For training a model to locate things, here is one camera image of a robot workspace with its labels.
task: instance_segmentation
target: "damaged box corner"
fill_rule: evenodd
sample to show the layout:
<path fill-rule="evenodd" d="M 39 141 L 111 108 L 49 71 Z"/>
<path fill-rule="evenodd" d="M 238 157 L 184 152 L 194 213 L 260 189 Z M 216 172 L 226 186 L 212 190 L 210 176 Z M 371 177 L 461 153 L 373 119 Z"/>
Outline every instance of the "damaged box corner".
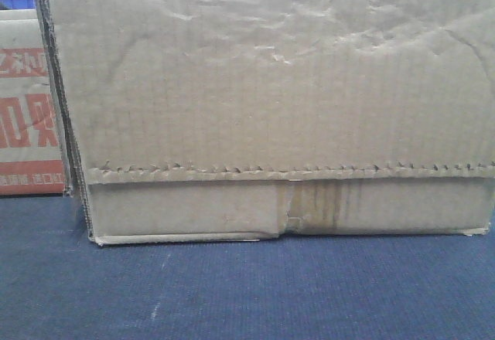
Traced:
<path fill-rule="evenodd" d="M 493 2 L 36 0 L 90 237 L 485 233 Z"/>

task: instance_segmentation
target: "brown cardboard box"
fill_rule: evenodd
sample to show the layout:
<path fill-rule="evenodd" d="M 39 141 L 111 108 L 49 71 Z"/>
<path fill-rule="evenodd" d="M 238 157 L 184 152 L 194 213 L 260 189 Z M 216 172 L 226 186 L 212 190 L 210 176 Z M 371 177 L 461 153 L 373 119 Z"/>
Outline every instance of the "brown cardboard box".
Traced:
<path fill-rule="evenodd" d="M 97 243 L 485 233 L 495 0 L 37 0 Z"/>
<path fill-rule="evenodd" d="M 61 193 L 63 166 L 34 10 L 0 12 L 0 195 Z"/>

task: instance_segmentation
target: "blue fabric surface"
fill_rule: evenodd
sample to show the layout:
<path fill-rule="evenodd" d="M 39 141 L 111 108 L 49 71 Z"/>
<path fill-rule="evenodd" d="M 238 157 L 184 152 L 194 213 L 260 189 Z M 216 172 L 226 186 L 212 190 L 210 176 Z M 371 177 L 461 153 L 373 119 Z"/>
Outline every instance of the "blue fabric surface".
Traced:
<path fill-rule="evenodd" d="M 0 199 L 0 339 L 494 339 L 495 233 L 100 248 Z"/>

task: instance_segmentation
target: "blue carpet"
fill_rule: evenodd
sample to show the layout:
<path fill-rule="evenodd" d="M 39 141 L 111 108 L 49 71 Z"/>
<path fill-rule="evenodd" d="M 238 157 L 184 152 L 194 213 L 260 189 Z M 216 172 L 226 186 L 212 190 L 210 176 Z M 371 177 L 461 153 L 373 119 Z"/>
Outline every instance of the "blue carpet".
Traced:
<path fill-rule="evenodd" d="M 0 199 L 0 339 L 495 339 L 495 233 L 100 248 Z"/>

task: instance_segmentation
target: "corrugated cardboard edge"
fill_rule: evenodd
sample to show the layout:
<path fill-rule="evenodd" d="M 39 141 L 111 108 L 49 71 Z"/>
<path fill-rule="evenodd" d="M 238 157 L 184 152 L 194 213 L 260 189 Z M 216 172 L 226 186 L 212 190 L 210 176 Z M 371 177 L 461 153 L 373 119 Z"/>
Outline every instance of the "corrugated cardboard edge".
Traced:
<path fill-rule="evenodd" d="M 86 219 L 90 240 L 93 238 L 93 227 L 90 219 L 90 207 L 88 202 L 88 189 L 84 181 L 81 158 L 77 140 L 73 133 L 70 121 L 67 99 L 63 88 L 63 78 L 60 72 L 60 63 L 56 46 L 56 37 L 53 29 L 53 21 L 50 13 L 49 0 L 35 0 L 38 14 L 39 27 L 42 33 L 43 46 L 46 51 L 46 65 L 48 66 L 50 90 L 53 106 L 56 113 L 56 125 L 59 136 L 60 150 L 62 152 L 65 196 L 77 196 L 80 198 Z"/>
<path fill-rule="evenodd" d="M 483 228 L 472 228 L 472 229 L 445 229 L 435 231 L 435 234 L 461 234 L 464 236 L 473 235 L 485 235 L 490 229 L 490 224 Z M 332 236 L 353 236 L 358 233 L 354 230 L 352 233 L 332 233 Z M 409 234 L 432 234 L 431 230 L 426 230 L 422 232 L 421 230 L 400 230 L 393 233 L 394 235 L 409 235 Z M 367 233 L 368 236 L 384 236 L 391 235 L 390 231 L 376 231 L 372 234 Z M 186 233 L 186 234 L 146 234 L 146 235 L 135 235 L 135 236 L 97 236 L 94 239 L 100 246 L 105 245 L 120 245 L 128 243 L 172 243 L 172 242 L 189 242 L 189 241 L 259 241 L 278 237 L 278 234 L 272 235 L 268 233 Z"/>

